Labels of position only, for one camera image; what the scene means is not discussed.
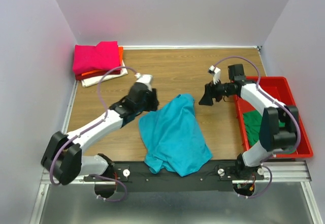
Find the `aluminium frame rail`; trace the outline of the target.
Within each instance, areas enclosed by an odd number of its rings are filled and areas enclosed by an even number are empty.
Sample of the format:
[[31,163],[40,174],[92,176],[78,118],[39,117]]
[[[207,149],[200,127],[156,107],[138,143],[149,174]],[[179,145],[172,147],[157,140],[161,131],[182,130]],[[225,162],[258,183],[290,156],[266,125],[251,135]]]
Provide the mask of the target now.
[[[75,97],[76,97],[76,92],[77,92],[77,86],[78,83],[77,81],[74,83],[73,85],[73,89],[71,92],[71,96],[70,96],[70,100],[69,100],[69,105],[67,108],[67,112],[64,118],[64,123],[62,126],[62,130],[63,132],[66,132],[68,129],[68,124],[70,122],[70,118],[71,118],[71,113],[72,113],[72,109],[73,109],[73,104],[75,101]],[[230,165],[230,163],[234,163],[234,160],[213,160],[211,163],[209,163],[209,165],[212,166],[212,164],[217,164],[217,163],[224,163],[225,165]],[[117,162],[118,165],[128,165],[128,166],[134,166],[135,168],[138,167],[140,169],[140,167],[142,167],[142,162]],[[264,172],[262,172],[260,170],[261,173],[263,173],[263,175],[259,175],[258,174],[258,179],[257,182],[255,183],[267,183],[267,181],[269,181],[268,183],[270,183],[271,180],[271,173],[272,173],[272,183],[291,183],[291,182],[300,182],[301,184],[301,188],[303,190],[303,198],[306,201],[306,205],[307,205],[307,210],[310,212],[309,214],[311,215],[311,218],[313,217],[313,214],[311,214],[310,208],[309,208],[309,194],[311,190],[309,190],[308,188],[306,188],[306,186],[308,184],[306,184],[305,182],[310,182],[311,181],[311,177],[310,177],[310,173],[307,167],[306,162],[304,161],[282,161],[282,162],[277,162],[277,161],[271,161],[271,162],[266,162],[263,169]],[[199,183],[199,182],[204,182],[206,181],[208,183],[207,178],[208,177],[212,177],[213,174],[215,174],[214,171],[208,173],[208,175],[205,176],[205,178],[203,179],[203,176],[188,176],[185,178],[180,178],[177,177],[176,175],[172,175],[172,173],[168,173],[165,170],[162,171],[162,174],[164,174],[164,176],[166,176],[166,180],[168,183],[178,183],[178,182],[186,182],[186,183],[192,183],[193,182],[193,186],[191,189],[189,190],[184,190],[186,192],[188,191],[209,191],[208,190],[208,185],[206,185],[206,188],[202,188],[198,187],[197,189],[195,189],[194,187],[194,183]],[[244,183],[243,179],[239,179],[239,180],[235,180],[234,178],[232,178],[230,175],[226,177],[226,181],[224,180],[220,180],[220,178],[218,177],[218,179],[216,179],[216,182],[218,182],[218,184],[216,184],[216,186],[214,186],[216,189],[211,189],[210,191],[218,191],[218,192],[226,192],[226,190],[228,191],[229,189],[229,184],[239,184],[239,183]],[[113,191],[113,184],[114,181],[108,181],[108,180],[103,180],[99,177],[95,177],[95,176],[88,176],[88,175],[81,175],[81,176],[77,176],[71,183],[70,185],[91,185],[96,189],[99,189],[99,187],[101,187],[103,190],[108,191],[110,187]],[[40,180],[40,187],[38,190],[38,195],[36,198],[36,202],[35,202],[35,206],[33,208],[33,212],[31,215],[31,219],[29,223],[41,223],[42,222],[42,215],[43,212],[45,210],[45,204],[46,204],[46,198],[47,195],[49,193],[49,187],[51,185],[50,182],[50,178],[49,178],[49,172],[44,169],[42,172],[42,177]],[[162,185],[157,184],[157,187],[159,188],[158,190],[155,190],[153,192],[181,192],[181,190],[176,190],[176,187],[172,188],[171,185],[167,188],[163,188]],[[139,190],[138,192],[146,192],[149,193],[151,190],[151,188],[148,190]],[[130,190],[128,188],[128,193],[131,192],[136,192],[135,190]]]

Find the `pink folded t shirt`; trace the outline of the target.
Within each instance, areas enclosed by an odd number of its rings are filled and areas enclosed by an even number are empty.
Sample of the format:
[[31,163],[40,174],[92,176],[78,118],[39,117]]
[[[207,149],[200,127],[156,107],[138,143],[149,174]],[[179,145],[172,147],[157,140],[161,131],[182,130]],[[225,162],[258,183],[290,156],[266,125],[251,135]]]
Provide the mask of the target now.
[[97,45],[76,45],[73,72],[81,75],[93,70],[108,71],[121,65],[117,41],[101,41]]

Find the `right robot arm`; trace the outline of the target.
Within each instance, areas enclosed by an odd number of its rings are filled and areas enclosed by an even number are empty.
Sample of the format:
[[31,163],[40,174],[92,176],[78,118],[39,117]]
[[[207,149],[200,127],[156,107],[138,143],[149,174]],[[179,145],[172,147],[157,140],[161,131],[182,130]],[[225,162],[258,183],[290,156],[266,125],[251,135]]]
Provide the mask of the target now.
[[296,106],[278,101],[259,85],[259,81],[247,79],[242,64],[228,67],[230,81],[222,83],[221,70],[211,66],[208,72],[213,79],[205,85],[199,105],[212,106],[223,97],[236,95],[248,102],[262,117],[258,141],[247,151],[238,155],[232,173],[246,179],[261,164],[278,153],[290,153],[299,146],[301,130]]

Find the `white folded t shirt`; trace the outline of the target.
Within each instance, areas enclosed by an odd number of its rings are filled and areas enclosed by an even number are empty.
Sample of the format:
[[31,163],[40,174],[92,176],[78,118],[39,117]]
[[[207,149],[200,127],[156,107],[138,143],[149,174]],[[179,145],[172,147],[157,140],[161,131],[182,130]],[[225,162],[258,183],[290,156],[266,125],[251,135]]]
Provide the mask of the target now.
[[[127,69],[121,69],[119,71],[113,71],[112,73],[106,75],[102,81],[107,81],[115,78],[119,78],[128,74]],[[96,85],[100,82],[102,76],[97,76],[93,78],[88,78],[81,80],[82,87],[90,87]]]

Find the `orange folded t shirt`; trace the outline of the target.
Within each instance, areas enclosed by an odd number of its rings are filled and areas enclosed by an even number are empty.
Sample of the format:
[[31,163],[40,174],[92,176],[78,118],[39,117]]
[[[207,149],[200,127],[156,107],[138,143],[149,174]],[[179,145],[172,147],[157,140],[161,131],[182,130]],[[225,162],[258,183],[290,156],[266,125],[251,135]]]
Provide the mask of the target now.
[[123,61],[123,47],[122,46],[118,47],[118,52],[119,52],[120,66],[122,66],[122,61]]

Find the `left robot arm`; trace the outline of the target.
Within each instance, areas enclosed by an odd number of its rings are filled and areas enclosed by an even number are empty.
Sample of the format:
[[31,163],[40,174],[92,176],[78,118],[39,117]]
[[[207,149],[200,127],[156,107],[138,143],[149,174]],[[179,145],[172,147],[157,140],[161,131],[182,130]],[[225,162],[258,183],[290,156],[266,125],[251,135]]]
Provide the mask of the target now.
[[126,96],[95,120],[67,134],[54,133],[41,160],[41,165],[49,172],[51,183],[67,185],[84,175],[109,180],[113,174],[113,162],[104,154],[85,156],[85,151],[106,135],[132,122],[142,112],[156,111],[157,108],[157,91],[152,87],[152,76],[143,75]]

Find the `green t shirt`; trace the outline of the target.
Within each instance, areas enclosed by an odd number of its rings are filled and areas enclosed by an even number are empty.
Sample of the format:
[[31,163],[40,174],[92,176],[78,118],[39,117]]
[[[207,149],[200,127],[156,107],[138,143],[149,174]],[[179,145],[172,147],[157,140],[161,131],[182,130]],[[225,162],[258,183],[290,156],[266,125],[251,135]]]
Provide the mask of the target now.
[[260,142],[262,148],[265,148],[266,151],[272,151],[269,145],[263,145],[259,139],[262,115],[257,110],[252,110],[243,113],[243,120],[249,145],[253,147],[256,143]]

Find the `teal t shirt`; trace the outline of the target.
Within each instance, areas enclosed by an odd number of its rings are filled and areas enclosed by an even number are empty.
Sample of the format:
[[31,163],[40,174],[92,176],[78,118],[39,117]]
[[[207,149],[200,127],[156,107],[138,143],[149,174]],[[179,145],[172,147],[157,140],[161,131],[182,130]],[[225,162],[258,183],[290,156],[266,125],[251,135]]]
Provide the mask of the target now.
[[147,149],[149,171],[162,169],[184,177],[195,173],[213,154],[196,120],[195,100],[179,94],[164,107],[139,119],[139,132]]

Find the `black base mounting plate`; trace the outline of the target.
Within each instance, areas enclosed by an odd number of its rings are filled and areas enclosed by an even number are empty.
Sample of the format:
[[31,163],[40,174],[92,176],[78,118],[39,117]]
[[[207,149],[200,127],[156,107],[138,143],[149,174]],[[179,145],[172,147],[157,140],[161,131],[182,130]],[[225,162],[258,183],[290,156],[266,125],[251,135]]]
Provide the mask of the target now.
[[255,183],[264,179],[262,167],[246,167],[238,160],[213,160],[197,172],[181,177],[166,169],[153,174],[144,162],[115,162],[100,176],[86,176],[84,181],[95,182],[97,195],[109,198],[114,193],[236,191],[251,196]]

